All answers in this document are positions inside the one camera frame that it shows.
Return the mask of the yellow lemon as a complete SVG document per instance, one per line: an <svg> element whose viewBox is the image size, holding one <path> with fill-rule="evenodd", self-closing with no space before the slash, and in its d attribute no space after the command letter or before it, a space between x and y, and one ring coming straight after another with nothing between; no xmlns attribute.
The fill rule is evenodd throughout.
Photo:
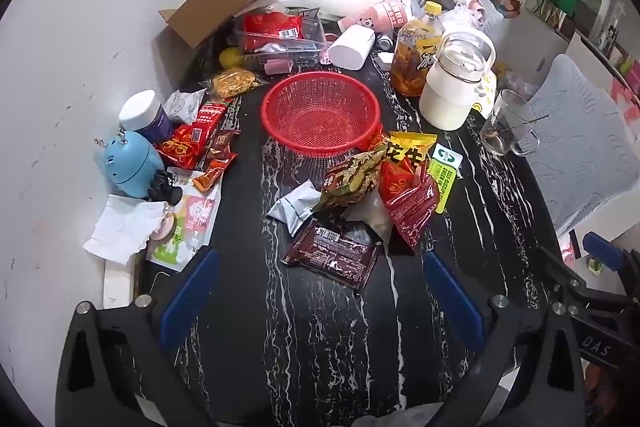
<svg viewBox="0 0 640 427"><path fill-rule="evenodd" d="M244 63L242 53L235 46L221 51L218 60L223 69L242 67Z"/></svg>

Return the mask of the green cereal packet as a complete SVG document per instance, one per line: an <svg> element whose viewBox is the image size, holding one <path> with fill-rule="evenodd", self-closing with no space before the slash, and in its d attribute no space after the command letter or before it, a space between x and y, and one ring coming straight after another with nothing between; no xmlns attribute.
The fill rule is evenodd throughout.
<svg viewBox="0 0 640 427"><path fill-rule="evenodd" d="M381 164L386 150L379 147L352 155L326 172L319 202L313 212L357 204L380 183Z"/></svg>

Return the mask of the yellow peanut packet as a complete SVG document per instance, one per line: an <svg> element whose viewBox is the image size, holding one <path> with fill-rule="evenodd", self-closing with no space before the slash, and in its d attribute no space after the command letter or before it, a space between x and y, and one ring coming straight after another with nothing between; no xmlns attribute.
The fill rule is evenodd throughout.
<svg viewBox="0 0 640 427"><path fill-rule="evenodd" d="M407 158L411 165L418 169L430 161L430 150L436 141L436 134L391 131L385 139L386 156L384 160L399 162Z"/></svg>

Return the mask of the dark red snack packet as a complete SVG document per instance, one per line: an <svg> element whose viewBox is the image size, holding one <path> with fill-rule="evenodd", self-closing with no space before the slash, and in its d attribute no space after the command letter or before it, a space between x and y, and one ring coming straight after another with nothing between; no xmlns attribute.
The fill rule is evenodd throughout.
<svg viewBox="0 0 640 427"><path fill-rule="evenodd" d="M439 203L439 188L431 176L384 204L399 235L413 250Z"/></svg>

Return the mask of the red bag in tray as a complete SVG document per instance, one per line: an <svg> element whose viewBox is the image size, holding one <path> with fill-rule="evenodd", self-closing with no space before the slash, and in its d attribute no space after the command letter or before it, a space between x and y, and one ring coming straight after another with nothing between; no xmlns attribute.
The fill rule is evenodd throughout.
<svg viewBox="0 0 640 427"><path fill-rule="evenodd" d="M242 18L243 48L257 51L277 40L296 40L303 37L303 17L281 12L247 13Z"/></svg>

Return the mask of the brown small sachet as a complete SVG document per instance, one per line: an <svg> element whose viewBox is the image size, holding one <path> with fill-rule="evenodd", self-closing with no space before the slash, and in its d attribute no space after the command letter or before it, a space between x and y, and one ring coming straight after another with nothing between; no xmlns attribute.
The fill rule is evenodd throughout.
<svg viewBox="0 0 640 427"><path fill-rule="evenodd" d="M213 160L228 160L232 156L231 144L239 136L240 130L221 130L214 137L204 157L203 167L207 169Z"/></svg>

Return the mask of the silver foil packet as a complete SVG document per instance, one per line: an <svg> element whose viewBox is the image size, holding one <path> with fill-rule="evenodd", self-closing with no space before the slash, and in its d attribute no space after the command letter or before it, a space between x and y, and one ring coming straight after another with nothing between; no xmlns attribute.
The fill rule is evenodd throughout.
<svg viewBox="0 0 640 427"><path fill-rule="evenodd" d="M283 223L288 234L294 237L314 212L320 197L321 193L314 188L310 180L307 180L280 197L270 208L267 216Z"/></svg>

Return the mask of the clear zip bag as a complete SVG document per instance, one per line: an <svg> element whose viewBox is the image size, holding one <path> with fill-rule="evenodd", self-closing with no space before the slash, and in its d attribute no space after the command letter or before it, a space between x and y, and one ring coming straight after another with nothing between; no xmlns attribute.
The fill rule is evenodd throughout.
<svg viewBox="0 0 640 427"><path fill-rule="evenodd" d="M367 225L385 247L390 243L394 225L378 191L368 193L360 202L350 206L344 212L343 218L349 222L362 222Z"/></svg>

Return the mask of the red orange snack packet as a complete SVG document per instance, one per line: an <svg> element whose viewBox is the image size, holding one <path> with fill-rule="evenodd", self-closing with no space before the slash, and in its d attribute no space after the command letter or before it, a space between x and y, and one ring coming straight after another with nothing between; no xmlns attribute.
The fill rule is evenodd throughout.
<svg viewBox="0 0 640 427"><path fill-rule="evenodd" d="M416 168L407 158L396 162L384 160L381 164L378 193L386 204L416 183Z"/></svg>

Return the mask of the pink green wipes pack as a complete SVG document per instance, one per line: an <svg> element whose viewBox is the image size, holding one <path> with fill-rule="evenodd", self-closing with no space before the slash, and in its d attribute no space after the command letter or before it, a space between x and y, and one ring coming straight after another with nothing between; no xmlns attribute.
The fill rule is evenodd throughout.
<svg viewBox="0 0 640 427"><path fill-rule="evenodd" d="M146 260L165 269L181 272L196 253L209 244L221 202L221 182L202 194L188 176L177 176L182 190L179 204L172 210L174 225L159 241L149 241Z"/></svg>

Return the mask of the red orange candy packet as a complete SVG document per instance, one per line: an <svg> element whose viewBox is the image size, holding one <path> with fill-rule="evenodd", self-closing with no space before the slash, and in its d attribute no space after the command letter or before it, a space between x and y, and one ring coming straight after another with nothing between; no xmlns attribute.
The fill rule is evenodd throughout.
<svg viewBox="0 0 640 427"><path fill-rule="evenodd" d="M205 135L201 127L182 124L169 140L155 145L160 157L183 170L193 170L204 153Z"/></svg>

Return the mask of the green white sachet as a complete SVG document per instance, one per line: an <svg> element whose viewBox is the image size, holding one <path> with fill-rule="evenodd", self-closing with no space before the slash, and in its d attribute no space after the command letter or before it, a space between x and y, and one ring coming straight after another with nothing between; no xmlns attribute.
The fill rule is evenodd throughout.
<svg viewBox="0 0 640 427"><path fill-rule="evenodd" d="M439 143L435 144L427 172L438 187L439 201L436 206L436 212L440 215L446 208L449 194L458 177L462 159L463 157L454 150L450 150L450 148L444 147Z"/></svg>

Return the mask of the red plastic basket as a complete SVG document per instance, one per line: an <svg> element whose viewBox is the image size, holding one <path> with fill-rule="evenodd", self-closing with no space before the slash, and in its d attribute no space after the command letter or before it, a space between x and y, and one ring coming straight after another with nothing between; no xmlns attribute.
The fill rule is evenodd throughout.
<svg viewBox="0 0 640 427"><path fill-rule="evenodd" d="M272 86L260 119L273 140L307 157L331 157L366 143L381 107L362 82L340 72L300 72Z"/></svg>

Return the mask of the white patterned small packet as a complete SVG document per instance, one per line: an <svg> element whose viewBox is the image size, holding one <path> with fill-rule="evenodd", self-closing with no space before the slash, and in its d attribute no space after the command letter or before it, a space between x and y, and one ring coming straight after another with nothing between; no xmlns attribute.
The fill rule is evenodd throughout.
<svg viewBox="0 0 640 427"><path fill-rule="evenodd" d="M163 104L163 110L173 124L191 124L198 118L198 111L206 95L206 90L194 92L175 91Z"/></svg>

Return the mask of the brown chocolate bar packet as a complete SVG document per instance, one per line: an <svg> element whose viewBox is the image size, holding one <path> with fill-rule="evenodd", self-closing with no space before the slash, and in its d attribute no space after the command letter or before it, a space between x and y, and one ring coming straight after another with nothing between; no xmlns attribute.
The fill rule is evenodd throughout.
<svg viewBox="0 0 640 427"><path fill-rule="evenodd" d="M281 262L288 267L302 267L361 293L382 247L381 242L360 243L312 219L298 233Z"/></svg>

